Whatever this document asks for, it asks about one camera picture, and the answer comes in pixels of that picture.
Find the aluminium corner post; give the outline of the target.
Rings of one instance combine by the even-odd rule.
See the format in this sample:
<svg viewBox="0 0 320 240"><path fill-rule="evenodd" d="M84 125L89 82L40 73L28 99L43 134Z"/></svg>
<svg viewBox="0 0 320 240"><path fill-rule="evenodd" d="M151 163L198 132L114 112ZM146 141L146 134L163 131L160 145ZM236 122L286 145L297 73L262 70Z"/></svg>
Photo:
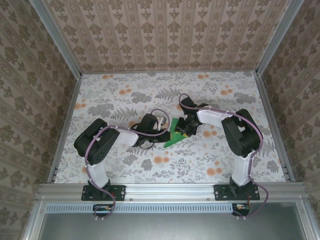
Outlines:
<svg viewBox="0 0 320 240"><path fill-rule="evenodd" d="M267 44L255 68L255 72L258 76L261 76L263 72L266 70L269 62L274 56L290 25L292 24L298 11L300 10L303 2L304 0L290 0L290 2L288 3L286 10L284 11L269 43Z"/></svg>
<svg viewBox="0 0 320 240"><path fill-rule="evenodd" d="M59 52L63 56L75 80L80 80L82 75L81 68L77 63L76 58L73 56L71 48L68 46L62 31L59 30L57 21L50 13L49 8L46 6L43 0L30 0L30 3L40 17L42 23L50 34Z"/></svg>

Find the green paper sheet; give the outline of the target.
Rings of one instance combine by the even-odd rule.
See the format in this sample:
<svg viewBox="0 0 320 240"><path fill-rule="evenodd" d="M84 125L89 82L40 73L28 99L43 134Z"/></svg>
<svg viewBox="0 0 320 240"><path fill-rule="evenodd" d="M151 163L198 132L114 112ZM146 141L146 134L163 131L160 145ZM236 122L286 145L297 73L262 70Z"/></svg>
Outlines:
<svg viewBox="0 0 320 240"><path fill-rule="evenodd" d="M170 140L170 141L168 141L168 142L165 142L165 144L164 144L164 148L168 148L168 147L170 147L170 146L172 146L172 145L174 145L174 144L176 144L176 143L178 143L178 142L180 142L180 141L182 141L182 140L184 140L184 139L186 139L187 137L185 137L185 136L183 136L183 135L179 135L179 134L176 134L175 133L175 126L176 126L176 124L179 122L179 120L183 120L183 118L182 117L180 117L180 118L173 118L172 119L172 123L171 123L171 125L170 125L170 130L169 130L169 132L174 132L174 138L173 138L173 140Z"/></svg>

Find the thin aluminium table end rail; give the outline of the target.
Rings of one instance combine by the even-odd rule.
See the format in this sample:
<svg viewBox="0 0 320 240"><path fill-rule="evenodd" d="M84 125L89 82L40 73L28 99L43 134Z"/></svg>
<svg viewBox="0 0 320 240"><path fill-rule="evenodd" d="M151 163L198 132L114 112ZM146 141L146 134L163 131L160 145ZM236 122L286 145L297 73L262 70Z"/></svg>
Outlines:
<svg viewBox="0 0 320 240"><path fill-rule="evenodd" d="M103 74L158 74L158 73L236 73L256 72L255 69L161 69L161 70L129 70L129 71L83 71L81 75Z"/></svg>

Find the wide aluminium mounting rail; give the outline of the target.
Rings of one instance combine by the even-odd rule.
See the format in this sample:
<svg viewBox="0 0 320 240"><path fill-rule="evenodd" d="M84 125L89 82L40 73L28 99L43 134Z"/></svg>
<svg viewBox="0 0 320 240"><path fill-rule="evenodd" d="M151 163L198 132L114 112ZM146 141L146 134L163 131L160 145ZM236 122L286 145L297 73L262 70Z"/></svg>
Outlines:
<svg viewBox="0 0 320 240"><path fill-rule="evenodd" d="M214 183L126 183L126 203L212 203ZM262 182L269 203L298 202L308 198L301 182ZM79 203L83 183L40 184L36 202Z"/></svg>

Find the floral table cover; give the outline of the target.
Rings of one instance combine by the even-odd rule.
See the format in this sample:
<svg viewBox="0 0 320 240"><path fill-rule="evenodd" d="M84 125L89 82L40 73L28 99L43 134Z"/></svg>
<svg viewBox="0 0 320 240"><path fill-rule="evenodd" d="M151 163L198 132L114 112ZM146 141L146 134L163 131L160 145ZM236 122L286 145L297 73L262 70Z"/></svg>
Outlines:
<svg viewBox="0 0 320 240"><path fill-rule="evenodd" d="M87 182L85 161L74 142L94 120L129 128L147 113L180 118L179 99L186 96L197 105L205 103L231 112L248 110L263 135L262 149L253 159L252 178L257 182L285 181L255 74L236 71L83 75L55 182ZM114 146L104 166L113 184L227 183L235 160L224 131L204 124L196 135L169 147L161 143Z"/></svg>

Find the black wiring connector box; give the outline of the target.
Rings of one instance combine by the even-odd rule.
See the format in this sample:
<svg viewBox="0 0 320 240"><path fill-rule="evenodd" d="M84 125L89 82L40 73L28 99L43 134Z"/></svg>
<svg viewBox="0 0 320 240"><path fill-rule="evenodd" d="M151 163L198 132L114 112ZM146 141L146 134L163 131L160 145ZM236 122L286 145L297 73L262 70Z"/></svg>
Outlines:
<svg viewBox="0 0 320 240"><path fill-rule="evenodd" d="M250 212L249 203L233 203L232 204L232 215L235 217L246 217Z"/></svg>
<svg viewBox="0 0 320 240"><path fill-rule="evenodd" d="M94 216L98 218L105 218L113 211L113 204L94 204L92 211Z"/></svg>

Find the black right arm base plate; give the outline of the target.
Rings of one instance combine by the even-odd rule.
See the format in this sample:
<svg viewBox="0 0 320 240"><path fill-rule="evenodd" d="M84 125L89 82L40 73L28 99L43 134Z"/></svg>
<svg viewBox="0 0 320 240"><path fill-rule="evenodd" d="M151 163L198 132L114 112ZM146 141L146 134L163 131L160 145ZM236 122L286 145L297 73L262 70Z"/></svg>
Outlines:
<svg viewBox="0 0 320 240"><path fill-rule="evenodd" d="M245 201L248 199L258 201L261 199L258 187L251 182L244 186L216 184L213 188L216 201Z"/></svg>

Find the aluminium table side rail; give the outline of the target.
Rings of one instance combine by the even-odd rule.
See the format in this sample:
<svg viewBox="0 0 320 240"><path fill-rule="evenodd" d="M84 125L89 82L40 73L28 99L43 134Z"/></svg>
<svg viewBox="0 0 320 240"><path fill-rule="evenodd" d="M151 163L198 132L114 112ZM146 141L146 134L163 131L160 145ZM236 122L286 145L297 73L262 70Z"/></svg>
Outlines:
<svg viewBox="0 0 320 240"><path fill-rule="evenodd" d="M80 92L80 87L81 87L81 83L82 83L82 74L80 75L79 78L76 79L75 82L75 86L74 86L74 90L70 99L70 103L69 103L69 107L65 116L65 121L63 124L63 128L59 137L59 141L57 144L57 148L55 151L55 155L52 161L52 165L50 168L50 172L47 178L47 183L51 184L55 182L55 178L56 178L56 174L57 174L57 170L59 168L59 164L62 158L62 154L63 154L63 150L64 150L64 146L66 143L66 139L68 136L68 131L70 128L70 124L71 124L71 120L72 120L72 116L73 116L73 112L75 110L75 106L76 106L76 102L77 102L77 98Z"/></svg>
<svg viewBox="0 0 320 240"><path fill-rule="evenodd" d="M270 131L271 131L275 148L277 150L277 154L281 163L285 180L287 182L295 182L296 179L295 179L295 176L294 176L294 173L293 173L293 170L292 170L292 167L291 167L291 164L290 164L290 161L281 137L281 133L279 131L279 128L276 122L276 118L268 97L267 90L263 82L262 76L256 73L255 71L253 72L253 75L257 85L257 89L259 91L261 102L264 107L265 115L268 121L268 125L270 127Z"/></svg>

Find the aluminium panel frame rail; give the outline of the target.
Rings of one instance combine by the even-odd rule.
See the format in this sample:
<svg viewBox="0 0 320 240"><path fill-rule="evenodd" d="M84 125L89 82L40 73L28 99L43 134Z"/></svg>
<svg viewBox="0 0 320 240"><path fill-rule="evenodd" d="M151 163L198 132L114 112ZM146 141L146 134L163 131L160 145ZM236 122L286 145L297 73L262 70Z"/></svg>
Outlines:
<svg viewBox="0 0 320 240"><path fill-rule="evenodd" d="M46 214L47 204L36 201L31 211L22 240L38 240Z"/></svg>
<svg viewBox="0 0 320 240"><path fill-rule="evenodd" d="M305 240L317 240L316 233L312 225L311 213L308 210L306 203L304 203L302 200L297 201L296 208L302 225L303 233L305 235Z"/></svg>

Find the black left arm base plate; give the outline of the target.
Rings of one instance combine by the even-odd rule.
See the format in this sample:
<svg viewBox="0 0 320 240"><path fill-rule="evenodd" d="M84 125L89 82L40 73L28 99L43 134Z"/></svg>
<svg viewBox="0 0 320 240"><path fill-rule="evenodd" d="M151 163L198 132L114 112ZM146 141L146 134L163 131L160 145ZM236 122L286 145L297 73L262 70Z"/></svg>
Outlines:
<svg viewBox="0 0 320 240"><path fill-rule="evenodd" d="M107 191L115 198L116 201L124 201L126 196L125 185L110 185ZM81 194L82 201L112 201L112 198L92 185L85 185Z"/></svg>

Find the grey metal panel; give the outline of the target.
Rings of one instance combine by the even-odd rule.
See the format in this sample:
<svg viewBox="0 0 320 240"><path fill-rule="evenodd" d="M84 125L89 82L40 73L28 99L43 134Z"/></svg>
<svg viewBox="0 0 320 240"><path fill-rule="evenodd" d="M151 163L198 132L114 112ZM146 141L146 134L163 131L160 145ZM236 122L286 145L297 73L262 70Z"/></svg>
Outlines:
<svg viewBox="0 0 320 240"><path fill-rule="evenodd" d="M307 240L293 214L236 219L216 213L48 214L38 240Z"/></svg>

